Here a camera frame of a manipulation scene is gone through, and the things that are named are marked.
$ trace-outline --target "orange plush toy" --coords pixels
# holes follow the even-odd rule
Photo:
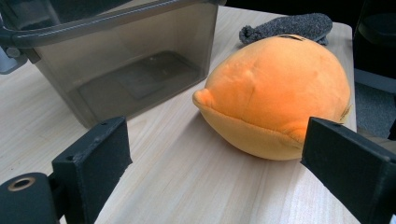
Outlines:
[[[302,157],[309,117],[342,122],[350,89],[337,58],[298,35],[250,44],[227,58],[192,96],[205,120],[254,156]]]

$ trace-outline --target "plush toy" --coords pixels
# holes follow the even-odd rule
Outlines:
[[[192,100],[229,143],[257,157],[302,157],[310,117],[342,122],[350,89],[337,58],[298,35],[254,42],[223,61]]]
[[[270,20],[255,28],[247,25],[239,32],[244,44],[274,35],[299,35],[321,45],[328,45],[326,35],[332,30],[332,19],[322,13],[308,13],[295,16],[283,16]]]

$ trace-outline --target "wooden table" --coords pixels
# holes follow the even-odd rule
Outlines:
[[[211,70],[240,48],[244,25],[279,15],[220,7]],[[351,28],[329,46],[354,79]],[[358,223],[301,164],[248,155],[223,140],[192,104],[204,82],[128,121],[131,156],[96,223]],[[87,130],[34,65],[0,77],[0,180],[52,173],[50,162]],[[356,130],[353,109],[346,124]]]

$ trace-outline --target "gray carpet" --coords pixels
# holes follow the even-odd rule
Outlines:
[[[388,138],[396,119],[394,95],[360,83],[355,83],[356,121],[359,128]]]

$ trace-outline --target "plastic container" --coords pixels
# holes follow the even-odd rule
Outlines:
[[[219,1],[0,3],[0,46],[26,55],[87,128],[207,77]]]

